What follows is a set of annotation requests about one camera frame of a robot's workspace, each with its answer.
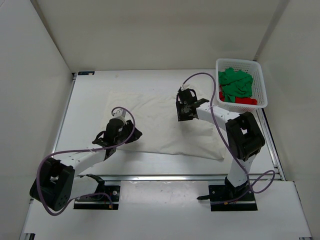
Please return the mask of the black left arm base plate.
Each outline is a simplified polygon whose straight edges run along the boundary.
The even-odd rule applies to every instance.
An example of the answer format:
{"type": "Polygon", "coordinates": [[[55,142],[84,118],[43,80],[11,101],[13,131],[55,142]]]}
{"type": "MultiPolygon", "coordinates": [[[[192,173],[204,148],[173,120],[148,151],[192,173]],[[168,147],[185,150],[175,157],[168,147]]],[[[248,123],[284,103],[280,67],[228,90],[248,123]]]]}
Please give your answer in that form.
{"type": "Polygon", "coordinates": [[[102,211],[117,211],[120,203],[121,182],[105,182],[104,193],[107,194],[110,200],[105,195],[85,196],[74,201],[73,208],[75,210],[102,210],[102,211]]]}

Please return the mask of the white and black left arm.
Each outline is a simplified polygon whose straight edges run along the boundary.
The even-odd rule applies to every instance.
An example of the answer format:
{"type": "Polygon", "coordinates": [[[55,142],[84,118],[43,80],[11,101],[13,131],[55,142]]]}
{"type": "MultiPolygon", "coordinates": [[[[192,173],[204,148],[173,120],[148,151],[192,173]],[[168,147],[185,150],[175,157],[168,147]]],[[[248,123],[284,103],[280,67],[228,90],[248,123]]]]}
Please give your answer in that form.
{"type": "Polygon", "coordinates": [[[135,142],[142,135],[134,121],[125,120],[123,116],[111,118],[105,130],[92,141],[92,148],[85,152],[68,152],[62,159],[46,159],[39,167],[29,195],[44,202],[52,216],[63,211],[73,199],[109,198],[101,177],[92,173],[82,175],[82,172],[107,160],[119,145],[135,142]]]}

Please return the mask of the white t shirt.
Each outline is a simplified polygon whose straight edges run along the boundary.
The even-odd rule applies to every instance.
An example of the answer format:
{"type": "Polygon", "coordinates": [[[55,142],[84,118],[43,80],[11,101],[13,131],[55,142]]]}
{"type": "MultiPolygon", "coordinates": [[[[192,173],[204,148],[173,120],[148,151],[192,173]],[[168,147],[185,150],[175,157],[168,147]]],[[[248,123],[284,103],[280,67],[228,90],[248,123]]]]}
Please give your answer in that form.
{"type": "Polygon", "coordinates": [[[207,121],[178,121],[176,97],[171,95],[111,91],[105,100],[100,129],[105,130],[115,107],[124,107],[142,132],[139,140],[121,150],[188,155],[222,161],[226,147],[216,127],[207,121]]]}

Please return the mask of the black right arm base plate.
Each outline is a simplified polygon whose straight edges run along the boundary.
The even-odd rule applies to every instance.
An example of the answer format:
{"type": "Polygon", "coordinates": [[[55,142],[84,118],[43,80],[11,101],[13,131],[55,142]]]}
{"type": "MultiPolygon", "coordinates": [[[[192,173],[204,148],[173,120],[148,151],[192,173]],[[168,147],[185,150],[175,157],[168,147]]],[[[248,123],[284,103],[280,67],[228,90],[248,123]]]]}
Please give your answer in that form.
{"type": "Polygon", "coordinates": [[[209,200],[211,212],[250,212],[257,211],[254,193],[245,187],[235,194],[226,185],[209,185],[207,195],[198,196],[198,201],[209,200]]]}

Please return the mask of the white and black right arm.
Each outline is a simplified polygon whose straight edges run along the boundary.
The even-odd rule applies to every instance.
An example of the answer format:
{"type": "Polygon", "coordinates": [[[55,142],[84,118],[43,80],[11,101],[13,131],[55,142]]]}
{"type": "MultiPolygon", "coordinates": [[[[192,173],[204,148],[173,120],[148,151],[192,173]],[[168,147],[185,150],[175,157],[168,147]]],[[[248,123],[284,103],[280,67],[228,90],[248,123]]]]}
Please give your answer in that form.
{"type": "Polygon", "coordinates": [[[214,124],[227,135],[227,147],[234,157],[225,178],[224,193],[230,200],[238,199],[248,188],[247,174],[256,155],[265,145],[265,138],[251,112],[233,112],[197,99],[194,89],[181,87],[176,96],[178,121],[198,119],[214,124]]]}

